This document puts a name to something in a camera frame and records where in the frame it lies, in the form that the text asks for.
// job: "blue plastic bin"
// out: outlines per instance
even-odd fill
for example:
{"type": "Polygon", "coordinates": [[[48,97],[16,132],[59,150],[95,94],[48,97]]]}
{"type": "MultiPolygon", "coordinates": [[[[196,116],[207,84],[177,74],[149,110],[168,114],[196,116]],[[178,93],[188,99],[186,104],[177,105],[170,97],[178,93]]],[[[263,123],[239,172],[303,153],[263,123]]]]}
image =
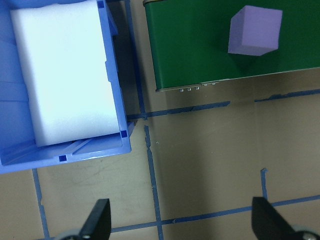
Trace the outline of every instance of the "blue plastic bin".
{"type": "Polygon", "coordinates": [[[98,0],[97,7],[107,55],[105,66],[112,86],[120,132],[50,146],[36,146],[10,10],[78,2],[83,1],[0,0],[0,174],[131,151],[112,40],[118,30],[105,0],[98,0]]]}

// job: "foam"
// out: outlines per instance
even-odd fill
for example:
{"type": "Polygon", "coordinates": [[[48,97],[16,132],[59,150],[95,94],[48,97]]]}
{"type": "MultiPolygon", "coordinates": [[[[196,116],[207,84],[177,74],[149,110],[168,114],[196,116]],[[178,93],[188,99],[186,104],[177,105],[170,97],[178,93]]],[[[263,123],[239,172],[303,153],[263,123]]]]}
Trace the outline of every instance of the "foam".
{"type": "Polygon", "coordinates": [[[246,5],[230,23],[228,53],[262,56],[279,48],[282,10],[246,5]]]}
{"type": "Polygon", "coordinates": [[[11,11],[38,147],[119,132],[97,2],[11,11]]]}

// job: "green board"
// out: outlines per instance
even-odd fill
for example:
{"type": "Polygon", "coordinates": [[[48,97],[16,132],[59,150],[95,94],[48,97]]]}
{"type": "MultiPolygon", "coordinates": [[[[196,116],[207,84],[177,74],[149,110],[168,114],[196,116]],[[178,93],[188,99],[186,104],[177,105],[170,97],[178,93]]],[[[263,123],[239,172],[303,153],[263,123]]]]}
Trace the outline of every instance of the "green board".
{"type": "Polygon", "coordinates": [[[158,91],[320,67],[320,0],[161,0],[145,3],[158,91]],[[279,49],[228,53],[245,5],[283,10],[279,49]]]}

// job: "tan floor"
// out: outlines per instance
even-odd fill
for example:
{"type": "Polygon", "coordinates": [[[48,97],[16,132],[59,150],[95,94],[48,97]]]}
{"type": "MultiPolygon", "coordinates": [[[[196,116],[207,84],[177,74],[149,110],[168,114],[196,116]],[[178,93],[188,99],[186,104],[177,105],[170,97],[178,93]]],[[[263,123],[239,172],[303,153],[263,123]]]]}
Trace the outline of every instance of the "tan floor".
{"type": "MultiPolygon", "coordinates": [[[[119,80],[128,115],[139,114],[132,49],[124,1],[109,7],[119,80]]],[[[131,13],[147,112],[231,101],[227,107],[139,119],[132,152],[38,169],[51,237],[79,228],[98,198],[110,198],[112,227],[156,221],[145,126],[162,220],[248,207],[262,195],[260,170],[268,169],[269,200],[320,195],[320,94],[254,102],[276,94],[320,89],[320,69],[202,87],[155,92],[145,9],[131,0],[131,13]]],[[[0,175],[1,240],[43,239],[32,171],[0,175]]],[[[278,206],[290,224],[320,233],[320,200],[278,206]]],[[[165,240],[254,240],[251,212],[162,226],[165,240]]],[[[156,226],[115,232],[111,240],[157,240],[156,226]]]]}

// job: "purple cube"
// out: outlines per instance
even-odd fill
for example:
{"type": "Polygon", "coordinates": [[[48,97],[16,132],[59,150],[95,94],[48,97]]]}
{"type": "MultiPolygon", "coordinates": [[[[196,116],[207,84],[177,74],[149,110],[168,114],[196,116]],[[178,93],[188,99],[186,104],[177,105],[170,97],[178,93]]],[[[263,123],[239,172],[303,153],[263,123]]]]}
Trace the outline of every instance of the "purple cube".
{"type": "Polygon", "coordinates": [[[279,47],[282,10],[246,5],[231,19],[228,53],[261,56],[279,47]]]}

